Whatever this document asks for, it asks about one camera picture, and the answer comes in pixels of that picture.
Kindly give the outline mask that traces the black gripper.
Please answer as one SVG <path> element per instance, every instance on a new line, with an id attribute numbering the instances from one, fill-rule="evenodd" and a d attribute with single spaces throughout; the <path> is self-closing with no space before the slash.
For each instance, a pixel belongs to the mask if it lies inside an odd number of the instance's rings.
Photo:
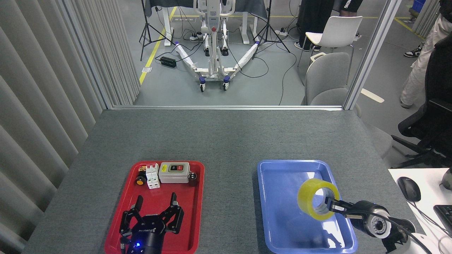
<path id="1" fill-rule="evenodd" d="M 379 217 L 358 212 L 365 211 L 375 213 L 376 210 L 380 208 L 380 206 L 375 203 L 362 200 L 353 204 L 332 197 L 326 197 L 324 203 L 331 212 L 339 213 L 345 218 L 351 219 L 350 222 L 357 230 L 364 233 L 378 233 L 378 230 L 380 230 Z"/>
<path id="2" fill-rule="evenodd" d="M 161 254 L 165 232 L 178 234 L 181 230 L 184 211 L 177 202 L 175 192 L 171 195 L 170 205 L 159 215 L 141 217 L 144 198 L 138 195 L 136 204 L 124 211 L 121 217 L 119 233 L 123 237 L 131 235 L 126 244 L 126 254 Z M 132 218 L 137 219 L 136 225 L 130 228 Z"/>

